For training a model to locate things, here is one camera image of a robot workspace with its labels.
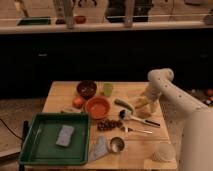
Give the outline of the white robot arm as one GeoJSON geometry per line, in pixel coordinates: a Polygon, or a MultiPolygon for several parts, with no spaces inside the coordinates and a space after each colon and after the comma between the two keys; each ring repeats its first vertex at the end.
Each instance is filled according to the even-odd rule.
{"type": "Polygon", "coordinates": [[[213,107],[209,107],[172,83],[170,68],[148,72],[144,95],[156,100],[161,94],[186,115],[179,171],[213,171],[213,107]]]}

